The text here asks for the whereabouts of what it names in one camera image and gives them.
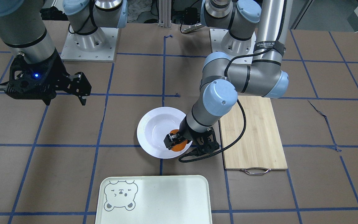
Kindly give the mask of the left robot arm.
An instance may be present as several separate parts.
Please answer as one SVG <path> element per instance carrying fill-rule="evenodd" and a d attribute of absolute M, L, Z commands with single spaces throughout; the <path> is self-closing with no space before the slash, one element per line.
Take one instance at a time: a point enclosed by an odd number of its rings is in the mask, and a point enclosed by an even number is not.
<path fill-rule="evenodd" d="M 201 23 L 227 29 L 236 41 L 249 41 L 257 30 L 253 53 L 230 58 L 226 52 L 207 56 L 203 66 L 200 95 L 176 133 L 167 133 L 164 146 L 176 149 L 197 139 L 209 141 L 212 126 L 226 115 L 239 93 L 280 98 L 289 84 L 281 70 L 292 7 L 291 0 L 204 0 Z"/>

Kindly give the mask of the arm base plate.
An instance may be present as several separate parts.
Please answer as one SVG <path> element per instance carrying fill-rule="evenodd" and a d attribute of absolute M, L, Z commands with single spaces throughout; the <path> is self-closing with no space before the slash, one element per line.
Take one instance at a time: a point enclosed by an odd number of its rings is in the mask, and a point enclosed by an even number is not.
<path fill-rule="evenodd" d="M 99 27 L 90 35 L 68 33 L 61 52 L 63 61 L 114 62 L 117 52 L 118 28 Z"/>
<path fill-rule="evenodd" d="M 210 29 L 211 48 L 213 52 L 224 52 L 231 57 L 253 54 L 256 35 L 248 40 L 237 40 L 228 30 Z"/>

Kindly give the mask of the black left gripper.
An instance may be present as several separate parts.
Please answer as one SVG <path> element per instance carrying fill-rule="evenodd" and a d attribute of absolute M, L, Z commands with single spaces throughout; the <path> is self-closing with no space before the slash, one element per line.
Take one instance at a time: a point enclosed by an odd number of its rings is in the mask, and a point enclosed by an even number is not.
<path fill-rule="evenodd" d="M 220 147 L 212 127 L 207 128 L 205 132 L 197 132 L 190 127 L 187 117 L 180 123 L 178 133 L 167 134 L 163 142 L 166 148 L 170 150 L 176 144 L 185 147 L 190 141 L 197 147 L 184 156 L 214 156 Z"/>

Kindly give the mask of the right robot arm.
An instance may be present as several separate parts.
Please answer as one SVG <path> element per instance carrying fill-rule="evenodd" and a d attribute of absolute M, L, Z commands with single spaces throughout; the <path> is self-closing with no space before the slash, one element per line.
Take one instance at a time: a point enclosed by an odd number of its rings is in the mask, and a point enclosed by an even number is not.
<path fill-rule="evenodd" d="M 41 17 L 44 0 L 0 0 L 0 38 L 14 55 L 9 81 L 0 91 L 17 100 L 42 100 L 50 105 L 57 91 L 78 97 L 82 105 L 91 94 L 83 72 L 70 75 Z M 105 29 L 124 28 L 126 0 L 64 0 L 69 35 L 79 60 L 113 60 L 112 36 Z"/>

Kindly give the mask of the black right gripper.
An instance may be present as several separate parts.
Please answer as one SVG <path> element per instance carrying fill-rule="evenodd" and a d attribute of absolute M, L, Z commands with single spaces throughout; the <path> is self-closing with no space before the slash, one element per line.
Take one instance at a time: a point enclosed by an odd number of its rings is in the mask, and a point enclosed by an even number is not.
<path fill-rule="evenodd" d="M 77 96 L 85 106 L 91 84 L 83 72 L 69 75 L 57 50 L 35 64 L 27 63 L 24 52 L 18 52 L 10 66 L 9 81 L 4 83 L 5 94 L 18 100 L 42 100 L 49 106 L 56 91 Z"/>

